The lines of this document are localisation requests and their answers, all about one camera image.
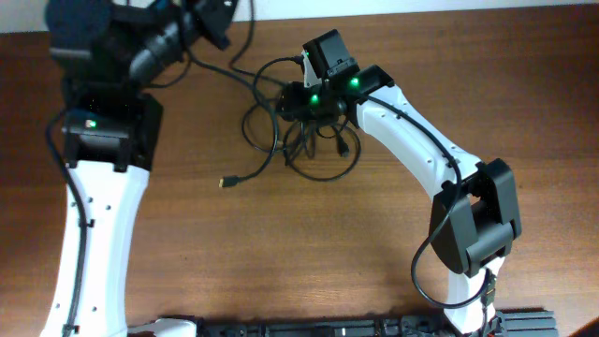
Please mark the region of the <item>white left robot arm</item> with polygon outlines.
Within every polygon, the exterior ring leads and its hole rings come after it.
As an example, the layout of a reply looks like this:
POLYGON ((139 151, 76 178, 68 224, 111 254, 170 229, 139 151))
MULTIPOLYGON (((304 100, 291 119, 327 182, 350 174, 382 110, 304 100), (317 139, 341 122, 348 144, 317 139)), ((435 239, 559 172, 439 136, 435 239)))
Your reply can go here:
POLYGON ((66 181, 66 228, 43 334, 125 336, 124 291, 139 204, 163 109, 149 88, 187 46, 218 49, 233 1, 51 1, 51 58, 63 69, 65 106, 53 119, 65 144, 51 154, 66 181))

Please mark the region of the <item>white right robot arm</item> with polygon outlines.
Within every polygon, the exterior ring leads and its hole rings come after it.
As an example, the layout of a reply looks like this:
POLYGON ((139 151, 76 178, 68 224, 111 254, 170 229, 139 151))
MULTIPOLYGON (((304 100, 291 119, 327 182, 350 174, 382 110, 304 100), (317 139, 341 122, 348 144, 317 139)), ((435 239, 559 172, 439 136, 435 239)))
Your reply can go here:
POLYGON ((495 281, 521 233, 514 173, 500 158, 485 163, 445 137, 408 102, 379 66, 288 83, 276 105, 286 120, 346 117, 388 148, 432 201, 431 247, 449 270, 444 311, 455 334, 485 336, 497 327, 495 281))

